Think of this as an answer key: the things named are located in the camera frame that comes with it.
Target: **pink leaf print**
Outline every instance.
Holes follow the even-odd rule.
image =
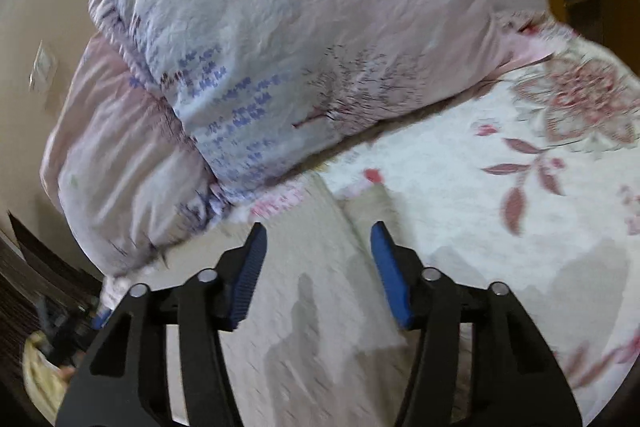
[[[476,136],[491,136],[492,134],[496,134],[497,132],[499,131],[493,125],[491,125],[490,123],[485,123],[478,127]]]
[[[634,192],[629,185],[622,185],[618,192],[619,196],[623,197],[622,204],[629,206],[634,200]]]
[[[625,219],[625,223],[626,223],[626,233],[628,233],[628,235],[640,235],[640,217],[639,216],[634,216],[634,217],[627,217]]]
[[[505,176],[507,174],[515,174],[516,172],[524,172],[529,170],[529,165],[518,165],[515,163],[501,163],[500,165],[494,165],[493,167],[487,167],[482,169],[487,174],[494,174],[495,176]]]
[[[567,380],[574,377],[577,373],[579,373],[583,369],[584,362],[587,359],[587,350],[588,350],[588,344],[582,344],[571,355],[571,358],[567,362],[566,367],[564,369],[564,375]]]
[[[562,158],[551,158],[551,165],[554,169],[563,170],[566,168],[566,164]]]
[[[621,347],[617,347],[613,351],[609,352],[602,360],[593,364],[584,375],[580,377],[580,379],[572,385],[574,389],[580,389],[581,387],[587,387],[589,384],[596,381],[600,378],[604,372],[609,368],[613,360],[616,358],[618,353],[620,352]]]
[[[378,169],[365,169],[364,177],[373,184],[383,184],[385,182]]]
[[[519,187],[512,188],[504,200],[502,219],[513,235],[520,235],[520,220],[526,206],[524,192]]]
[[[504,142],[514,151],[521,152],[523,154],[540,154],[545,152],[544,149],[538,149],[533,147],[530,143],[515,138],[505,138]]]
[[[303,185],[293,181],[280,187],[279,190],[263,195],[252,206],[251,214],[252,216],[268,219],[297,206],[303,199]]]
[[[540,178],[540,183],[543,187],[546,188],[552,194],[557,194],[558,196],[564,196],[562,194],[562,190],[558,185],[558,178],[556,178],[553,174],[549,174],[549,169],[545,166],[538,166],[538,177]]]
[[[640,353],[640,328],[636,332],[636,335],[631,339],[631,341],[623,348],[623,350],[624,353],[618,360],[618,363],[633,362],[638,357],[638,353]]]

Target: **yellow fabric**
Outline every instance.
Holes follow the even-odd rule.
[[[22,353],[22,374],[29,398],[49,423],[55,425],[68,383],[60,378],[57,367],[47,362],[38,349],[43,340],[41,331],[27,338]]]

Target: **pillow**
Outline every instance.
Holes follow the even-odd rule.
[[[91,0],[230,201],[512,56],[490,0]]]
[[[109,43],[92,38],[40,169],[49,198],[105,275],[143,266],[226,206],[171,108],[135,86]]]

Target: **white bedding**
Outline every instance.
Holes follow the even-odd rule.
[[[540,19],[526,31],[569,53],[478,86],[319,171],[336,198],[352,202],[383,183],[396,235],[425,264],[460,283],[507,282],[555,351],[587,424],[640,350],[640,85],[610,52],[564,26]],[[249,317],[224,340],[241,413],[248,424],[278,427],[388,426],[410,349],[354,239],[385,214],[361,205],[369,223],[349,222],[317,180],[311,186],[289,186],[245,216],[297,205],[267,220],[273,241]],[[182,283],[237,246],[245,229],[234,237],[213,230],[170,253],[168,268],[136,280]],[[297,423],[287,411],[304,421],[319,415]]]

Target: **light switch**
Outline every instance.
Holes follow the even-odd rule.
[[[58,60],[44,42],[40,42],[38,53],[29,77],[29,90],[46,95],[49,92],[53,77],[56,75]]]

